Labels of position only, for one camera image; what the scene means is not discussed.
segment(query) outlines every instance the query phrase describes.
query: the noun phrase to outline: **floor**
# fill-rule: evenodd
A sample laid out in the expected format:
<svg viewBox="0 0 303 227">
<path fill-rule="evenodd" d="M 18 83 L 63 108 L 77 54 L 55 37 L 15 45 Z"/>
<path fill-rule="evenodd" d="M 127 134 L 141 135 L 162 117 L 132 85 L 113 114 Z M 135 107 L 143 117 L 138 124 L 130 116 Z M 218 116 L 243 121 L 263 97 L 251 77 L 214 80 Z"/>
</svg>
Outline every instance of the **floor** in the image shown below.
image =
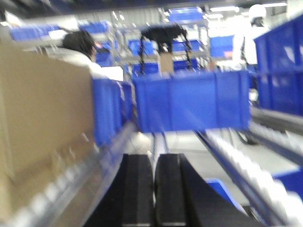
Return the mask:
<svg viewBox="0 0 303 227">
<path fill-rule="evenodd" d="M 198 137 L 191 131 L 166 133 L 167 145 L 170 153 L 184 153 L 195 170 L 205 178 L 219 178 L 233 198 L 243 205 L 248 205 L 246 197 L 233 184 L 232 180 L 217 163 L 212 154 L 200 142 Z M 231 141 L 234 147 L 241 150 L 252 161 L 257 162 L 260 167 L 270 173 L 296 169 L 297 166 L 275 152 L 261 145 L 244 145 L 235 133 L 227 130 L 221 131 L 221 136 Z M 134 134 L 132 141 L 128 144 L 127 153 L 150 154 L 152 150 L 152 136 L 150 134 Z"/>
</svg>

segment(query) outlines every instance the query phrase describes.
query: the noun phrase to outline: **ceiling light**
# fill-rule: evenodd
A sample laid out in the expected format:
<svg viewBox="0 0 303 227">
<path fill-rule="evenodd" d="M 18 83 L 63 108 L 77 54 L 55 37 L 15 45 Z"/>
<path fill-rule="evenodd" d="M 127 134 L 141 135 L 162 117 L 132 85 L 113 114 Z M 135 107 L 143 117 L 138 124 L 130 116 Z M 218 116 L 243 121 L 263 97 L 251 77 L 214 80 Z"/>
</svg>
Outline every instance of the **ceiling light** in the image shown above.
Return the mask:
<svg viewBox="0 0 303 227">
<path fill-rule="evenodd" d="M 279 3 L 269 3 L 269 4 L 262 4 L 264 7 L 278 7 L 278 6 L 287 6 L 287 3 L 285 2 L 279 2 Z"/>
<path fill-rule="evenodd" d="M 243 12 L 243 13 L 241 13 L 242 14 L 242 16 L 245 16 L 245 17 L 248 17 L 249 16 L 249 12 Z"/>
<path fill-rule="evenodd" d="M 9 23 L 6 22 L 6 21 L 3 21 L 3 22 L 0 22 L 0 25 L 2 25 L 2 26 L 9 26 Z"/>
<path fill-rule="evenodd" d="M 223 18 L 223 15 L 222 14 L 209 14 L 209 15 L 207 15 L 207 17 L 209 19 L 217 19 L 217 18 Z"/>
<path fill-rule="evenodd" d="M 237 7 L 237 6 L 215 7 L 215 8 L 210 8 L 210 11 L 212 11 L 212 12 L 223 12 L 223 11 L 239 12 L 239 7 Z"/>
</svg>

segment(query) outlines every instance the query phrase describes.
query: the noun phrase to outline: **ceiling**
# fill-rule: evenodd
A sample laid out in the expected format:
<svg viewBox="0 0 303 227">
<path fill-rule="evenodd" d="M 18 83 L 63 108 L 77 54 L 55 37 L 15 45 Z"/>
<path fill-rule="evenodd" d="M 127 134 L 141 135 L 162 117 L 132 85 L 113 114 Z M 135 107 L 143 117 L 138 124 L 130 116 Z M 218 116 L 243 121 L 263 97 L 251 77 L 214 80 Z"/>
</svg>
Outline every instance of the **ceiling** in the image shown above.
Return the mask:
<svg viewBox="0 0 303 227">
<path fill-rule="evenodd" d="M 253 4 L 272 3 L 276 0 L 0 0 L 0 11 L 7 10 L 21 18 L 55 16 L 90 12 L 96 10 L 117 10 L 130 7 L 171 8 L 200 6 L 211 8 L 235 5 L 249 8 Z"/>
</svg>

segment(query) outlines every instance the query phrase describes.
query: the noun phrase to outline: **dark hair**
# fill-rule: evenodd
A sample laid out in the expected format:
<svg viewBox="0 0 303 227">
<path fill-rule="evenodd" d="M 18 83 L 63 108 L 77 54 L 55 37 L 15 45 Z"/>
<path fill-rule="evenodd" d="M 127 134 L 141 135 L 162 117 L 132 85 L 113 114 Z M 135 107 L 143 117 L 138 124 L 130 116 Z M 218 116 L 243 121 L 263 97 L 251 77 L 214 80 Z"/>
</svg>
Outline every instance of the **dark hair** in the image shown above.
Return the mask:
<svg viewBox="0 0 303 227">
<path fill-rule="evenodd" d="M 69 33 L 62 42 L 63 48 L 79 51 L 89 59 L 92 54 L 92 48 L 95 45 L 93 37 L 87 31 L 77 31 Z"/>
</svg>

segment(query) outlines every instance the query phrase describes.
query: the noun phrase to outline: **white sleeve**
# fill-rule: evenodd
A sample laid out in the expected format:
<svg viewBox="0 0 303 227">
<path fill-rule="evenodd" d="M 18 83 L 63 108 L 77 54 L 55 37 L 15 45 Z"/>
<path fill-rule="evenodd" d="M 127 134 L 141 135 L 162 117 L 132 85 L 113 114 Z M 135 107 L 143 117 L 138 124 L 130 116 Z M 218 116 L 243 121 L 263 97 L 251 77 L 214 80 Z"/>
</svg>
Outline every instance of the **white sleeve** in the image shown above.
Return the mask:
<svg viewBox="0 0 303 227">
<path fill-rule="evenodd" d="M 232 60 L 234 62 L 241 62 L 241 48 L 243 45 L 244 35 L 235 34 L 232 45 Z"/>
<path fill-rule="evenodd" d="M 89 68 L 91 76 L 95 79 L 107 78 L 123 81 L 123 69 L 120 66 L 101 67 L 97 63 L 92 62 Z"/>
<path fill-rule="evenodd" d="M 97 63 L 92 62 L 89 64 L 90 74 L 91 77 L 97 79 L 97 78 L 108 78 L 106 72 L 102 70 L 102 67 L 99 66 Z"/>
</svg>

